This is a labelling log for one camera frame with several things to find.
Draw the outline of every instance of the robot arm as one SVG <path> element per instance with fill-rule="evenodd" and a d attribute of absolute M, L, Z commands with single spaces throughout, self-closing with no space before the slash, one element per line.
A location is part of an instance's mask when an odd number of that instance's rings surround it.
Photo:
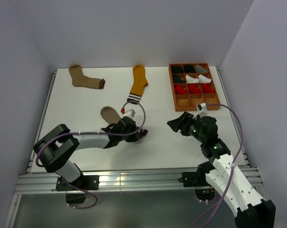
<path fill-rule="evenodd" d="M 137 132 L 126 136 L 102 134 L 128 134 L 136 131 L 138 127 L 136 126 L 135 121 L 133 121 L 134 115 L 134 110 L 126 111 L 118 123 L 97 130 L 96 133 L 98 134 L 86 134 L 85 136 L 82 136 L 76 133 L 75 135 L 63 136 L 52 142 L 39 156 L 39 159 L 43 164 L 42 167 L 44 167 L 47 172 L 56 172 L 76 187 L 83 186 L 83 174 L 81 170 L 76 164 L 69 160 L 73 152 L 86 148 L 106 149 L 118 145 L 121 141 L 135 142 L 141 139 L 141 137 L 147 133 L 147 130 L 143 131 L 144 134 L 142 134 L 143 132 Z M 46 143 L 50 142 L 55 137 L 70 133 L 70 131 L 71 130 L 68 129 L 65 124 L 58 125 L 34 145 L 35 153 L 38 154 Z"/>
<path fill-rule="evenodd" d="M 233 178 L 229 184 L 224 201 L 235 216 L 237 228 L 274 227 L 275 206 L 251 186 L 236 164 L 226 144 L 218 138 L 216 119 L 207 115 L 205 104 L 198 105 L 200 114 L 193 116 L 184 112 L 179 118 L 167 122 L 174 132 L 193 136 L 201 142 L 203 155 L 209 160 L 198 166 L 195 176 L 190 180 L 195 186 L 211 185 L 222 195 L 225 191 L 233 166 Z M 189 181 L 181 178 L 180 182 Z"/>

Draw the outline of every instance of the aluminum frame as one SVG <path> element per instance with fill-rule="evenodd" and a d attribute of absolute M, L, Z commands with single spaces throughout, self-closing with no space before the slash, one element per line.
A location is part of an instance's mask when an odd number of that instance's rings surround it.
<path fill-rule="evenodd" d="M 219 68 L 217 67 L 217 73 L 226 97 L 228 106 L 229 100 L 227 98 L 224 86 L 222 84 L 221 75 Z M 56 78 L 57 70 L 53 71 L 50 87 L 47 93 L 46 102 L 42 112 L 41 120 L 39 123 L 38 131 L 35 138 L 35 143 L 40 137 L 41 128 L 43 125 L 47 105 L 52 93 L 52 88 Z M 236 129 L 236 133 L 239 137 L 239 131 L 235 122 L 234 116 L 232 116 L 233 123 Z M 244 159 L 247 165 L 240 166 L 241 171 L 247 177 L 256 190 L 262 194 L 265 198 L 265 191 L 262 180 L 260 178 L 257 168 L 251 168 L 247 155 L 244 148 L 242 148 Z M 66 191 L 57 192 L 55 191 L 57 175 L 54 173 L 31 173 L 31 166 L 33 164 L 34 151 L 30 156 L 28 163 L 27 173 L 25 175 L 19 175 L 14 195 L 9 207 L 9 211 L 6 217 L 5 225 L 6 228 L 12 228 L 16 214 L 19 208 L 19 203 L 23 194 L 65 194 Z M 180 168 L 180 169 L 155 169 L 155 170 L 133 170 L 133 171 L 86 171 L 84 175 L 99 175 L 100 183 L 99 189 L 94 192 L 122 192 L 122 191 L 151 191 L 151 190 L 184 190 L 182 183 L 177 181 L 182 176 L 182 172 L 196 171 L 196 168 Z M 197 189 L 205 189 L 208 187 L 199 187 Z"/>

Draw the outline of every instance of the yellow sock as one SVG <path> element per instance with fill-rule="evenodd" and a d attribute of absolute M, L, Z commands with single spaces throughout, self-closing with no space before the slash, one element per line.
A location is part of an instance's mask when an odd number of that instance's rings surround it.
<path fill-rule="evenodd" d="M 134 83 L 130 90 L 130 95 L 127 101 L 139 102 L 143 94 L 144 87 L 148 86 L 148 81 L 145 78 L 145 69 L 143 65 L 133 67 Z"/>

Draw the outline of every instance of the black sock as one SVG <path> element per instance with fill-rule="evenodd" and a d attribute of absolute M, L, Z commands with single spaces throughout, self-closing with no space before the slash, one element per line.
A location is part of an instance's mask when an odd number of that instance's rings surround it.
<path fill-rule="evenodd" d="M 195 67 L 192 65 L 184 65 L 185 73 L 196 73 Z"/>
<path fill-rule="evenodd" d="M 182 80 L 178 75 L 173 74 L 173 82 L 177 83 L 185 83 L 185 80 Z"/>
<path fill-rule="evenodd" d="M 183 73 L 183 68 L 181 66 L 171 66 L 171 71 L 173 74 Z"/>

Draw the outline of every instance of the white table surface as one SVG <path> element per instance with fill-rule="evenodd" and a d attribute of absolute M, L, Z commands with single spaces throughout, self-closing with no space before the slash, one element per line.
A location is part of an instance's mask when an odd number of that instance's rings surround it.
<path fill-rule="evenodd" d="M 139 142 L 120 142 L 109 149 L 90 148 L 73 153 L 70 160 L 83 171 L 113 171 L 138 169 L 164 169 L 197 167 L 207 161 L 200 150 L 200 143 L 193 137 L 184 137 L 173 132 L 167 121 L 179 117 L 175 112 L 168 67 L 146 67 L 148 86 L 140 103 L 146 110 L 144 125 L 147 136 Z M 219 100 L 227 104 L 215 67 L 210 71 L 217 89 Z M 72 131 L 97 130 L 107 123 L 100 116 L 104 106 L 111 106 L 120 112 L 133 84 L 131 67 L 87 68 L 84 75 L 104 78 L 104 89 L 95 90 L 73 87 L 68 69 L 59 69 L 47 106 L 40 137 L 46 135 L 58 124 L 66 124 Z M 138 105 L 128 104 L 134 109 L 134 120 L 141 125 L 143 113 Z M 210 111 L 209 116 L 217 119 L 219 137 L 235 155 L 239 140 L 230 112 L 221 107 Z M 245 165 L 243 154 L 237 158 L 238 165 Z M 46 172 L 34 163 L 31 172 Z"/>

